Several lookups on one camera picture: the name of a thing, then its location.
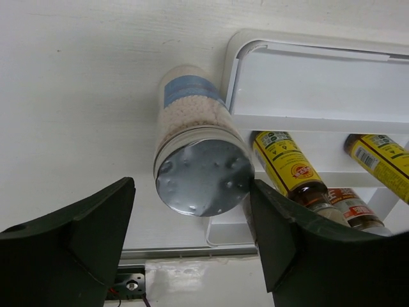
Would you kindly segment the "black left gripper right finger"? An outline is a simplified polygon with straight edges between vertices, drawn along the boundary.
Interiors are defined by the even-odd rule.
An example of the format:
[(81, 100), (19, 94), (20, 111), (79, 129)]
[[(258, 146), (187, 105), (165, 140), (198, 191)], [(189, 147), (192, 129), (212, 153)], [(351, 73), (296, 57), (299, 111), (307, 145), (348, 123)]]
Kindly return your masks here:
[(250, 192), (251, 230), (276, 306), (407, 306), (408, 234), (348, 228), (261, 180)]

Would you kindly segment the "silver-lid spice jar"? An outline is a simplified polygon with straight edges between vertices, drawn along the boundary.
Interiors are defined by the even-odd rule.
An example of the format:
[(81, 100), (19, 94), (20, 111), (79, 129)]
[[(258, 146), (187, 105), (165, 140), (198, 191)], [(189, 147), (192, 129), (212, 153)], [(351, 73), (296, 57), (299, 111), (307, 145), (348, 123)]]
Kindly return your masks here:
[(392, 232), (353, 189), (329, 188), (328, 199), (343, 213), (352, 228), (383, 237), (392, 236)]

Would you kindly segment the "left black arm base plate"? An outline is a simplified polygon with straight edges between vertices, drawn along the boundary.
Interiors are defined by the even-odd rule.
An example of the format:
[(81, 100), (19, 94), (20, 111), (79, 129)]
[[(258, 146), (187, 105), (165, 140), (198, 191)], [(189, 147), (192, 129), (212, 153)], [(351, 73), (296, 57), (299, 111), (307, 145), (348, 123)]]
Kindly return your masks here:
[(145, 265), (121, 265), (113, 286), (108, 288), (105, 302), (116, 302), (117, 306), (124, 306), (127, 302), (141, 301), (143, 306), (151, 306), (146, 290)]

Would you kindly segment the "yellow-label small bottle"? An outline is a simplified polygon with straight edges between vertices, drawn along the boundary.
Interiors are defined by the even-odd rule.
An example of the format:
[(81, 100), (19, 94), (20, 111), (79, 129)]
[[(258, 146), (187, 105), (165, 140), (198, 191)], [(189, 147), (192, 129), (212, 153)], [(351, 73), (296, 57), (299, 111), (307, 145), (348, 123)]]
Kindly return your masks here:
[(344, 151), (408, 203), (408, 150), (383, 134), (350, 134)]
[(328, 199), (328, 187), (288, 132), (254, 131), (252, 151), (274, 187), (287, 199), (349, 227)]

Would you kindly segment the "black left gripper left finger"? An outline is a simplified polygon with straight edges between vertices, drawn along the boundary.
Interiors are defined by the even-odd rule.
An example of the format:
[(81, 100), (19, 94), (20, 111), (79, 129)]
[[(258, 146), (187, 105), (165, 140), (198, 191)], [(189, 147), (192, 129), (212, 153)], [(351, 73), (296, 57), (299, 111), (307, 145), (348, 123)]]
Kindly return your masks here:
[(125, 177), (1, 232), (1, 306), (103, 306), (135, 198)]

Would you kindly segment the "blue-label salt shaker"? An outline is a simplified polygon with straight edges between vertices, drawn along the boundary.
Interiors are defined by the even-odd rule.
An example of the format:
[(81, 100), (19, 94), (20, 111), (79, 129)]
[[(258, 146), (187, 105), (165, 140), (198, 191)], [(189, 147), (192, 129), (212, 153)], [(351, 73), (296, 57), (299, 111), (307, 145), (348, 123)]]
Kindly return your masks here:
[(206, 72), (181, 65), (162, 78), (153, 175), (159, 198), (179, 214), (223, 214), (248, 195), (251, 155)]

